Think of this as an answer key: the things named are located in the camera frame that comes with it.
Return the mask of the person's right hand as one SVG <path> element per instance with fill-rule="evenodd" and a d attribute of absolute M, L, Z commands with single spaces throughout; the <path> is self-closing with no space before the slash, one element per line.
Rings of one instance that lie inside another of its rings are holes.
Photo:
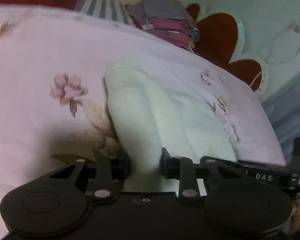
<path fill-rule="evenodd" d="M 290 217 L 290 226 L 287 231 L 288 235 L 294 235 L 300 231 L 300 196 L 292 201 L 293 209 Z"/>

